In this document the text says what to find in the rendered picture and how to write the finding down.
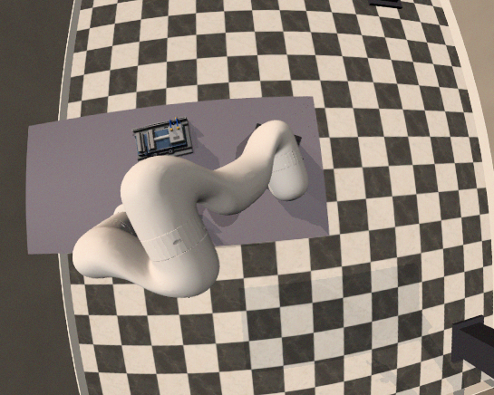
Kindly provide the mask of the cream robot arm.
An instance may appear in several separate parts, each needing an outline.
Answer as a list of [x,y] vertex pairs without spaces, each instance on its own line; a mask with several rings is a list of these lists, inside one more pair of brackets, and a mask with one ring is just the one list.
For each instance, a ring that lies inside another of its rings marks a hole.
[[292,201],[308,183],[295,135],[281,120],[259,126],[241,157],[220,169],[174,156],[147,158],[125,175],[115,215],[77,241],[73,264],[86,277],[116,277],[155,294],[203,294],[218,278],[219,259],[197,203],[235,215],[267,186],[274,197]]

